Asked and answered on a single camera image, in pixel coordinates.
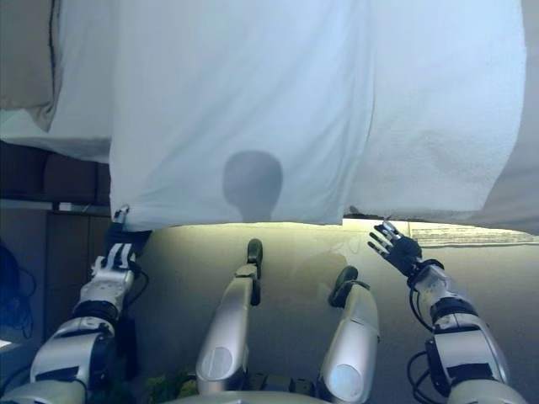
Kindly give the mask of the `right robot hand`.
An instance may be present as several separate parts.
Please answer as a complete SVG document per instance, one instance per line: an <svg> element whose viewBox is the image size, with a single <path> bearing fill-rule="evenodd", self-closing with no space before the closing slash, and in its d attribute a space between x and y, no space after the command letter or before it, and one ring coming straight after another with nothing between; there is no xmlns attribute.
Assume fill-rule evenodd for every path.
<svg viewBox="0 0 539 404"><path fill-rule="evenodd" d="M367 245L407 278L419 270L422 250L419 244L400 232L389 221L374 226Z"/></svg>

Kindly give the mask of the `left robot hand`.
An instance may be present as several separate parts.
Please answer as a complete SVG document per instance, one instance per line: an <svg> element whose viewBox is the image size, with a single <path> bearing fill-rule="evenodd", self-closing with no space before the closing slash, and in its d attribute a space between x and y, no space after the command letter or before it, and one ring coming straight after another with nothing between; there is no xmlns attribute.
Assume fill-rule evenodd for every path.
<svg viewBox="0 0 539 404"><path fill-rule="evenodd" d="M126 271L131 268L146 246L152 231L130 231L126 219L130 206L120 207L112 217L106 233L105 254L97 256L92 264L92 275L101 269Z"/></svg>

